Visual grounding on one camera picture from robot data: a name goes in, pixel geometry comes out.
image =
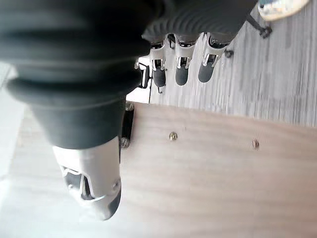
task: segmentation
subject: brass screw head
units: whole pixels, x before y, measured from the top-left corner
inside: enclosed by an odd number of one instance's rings
[[[177,140],[178,135],[176,132],[172,131],[168,137],[169,137],[169,140]]]

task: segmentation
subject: metal bracket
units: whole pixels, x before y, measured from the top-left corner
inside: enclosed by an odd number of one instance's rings
[[[122,123],[122,132],[121,132],[121,148],[128,148],[130,146],[131,134],[132,134],[132,125],[134,117],[134,104],[127,101],[125,105],[125,112]]]

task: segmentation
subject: wooden plank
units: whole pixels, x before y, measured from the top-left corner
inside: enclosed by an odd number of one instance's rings
[[[252,15],[265,25],[257,7]],[[175,83],[175,53],[168,49],[166,90],[160,95],[152,87],[151,103],[317,126],[317,2],[271,26],[264,40],[245,23],[228,47],[234,57],[222,57],[205,84],[198,80],[202,39],[182,87]]]
[[[317,128],[137,104],[121,204],[100,222],[67,194],[28,113],[0,237],[317,237],[316,141]]]

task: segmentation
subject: robotic hand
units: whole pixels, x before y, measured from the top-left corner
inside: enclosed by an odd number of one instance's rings
[[[7,88],[27,103],[53,145],[69,192],[102,219],[121,197],[119,157],[125,96],[142,79],[135,60],[151,54],[165,85],[164,45],[176,38],[176,82],[184,85],[198,36],[208,32],[201,82],[255,0],[2,0],[0,59],[18,77]]]

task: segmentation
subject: wooden board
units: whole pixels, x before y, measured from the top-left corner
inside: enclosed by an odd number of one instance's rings
[[[252,16],[265,25],[257,7]],[[317,1],[271,27],[264,40],[246,22],[228,46],[234,56],[221,58],[208,83],[198,80],[201,38],[185,86],[175,83],[175,52],[168,49],[166,90],[152,87],[151,103],[317,126]]]
[[[122,151],[121,204],[101,222],[67,193],[27,113],[0,237],[315,238],[316,141],[315,128],[137,104]]]

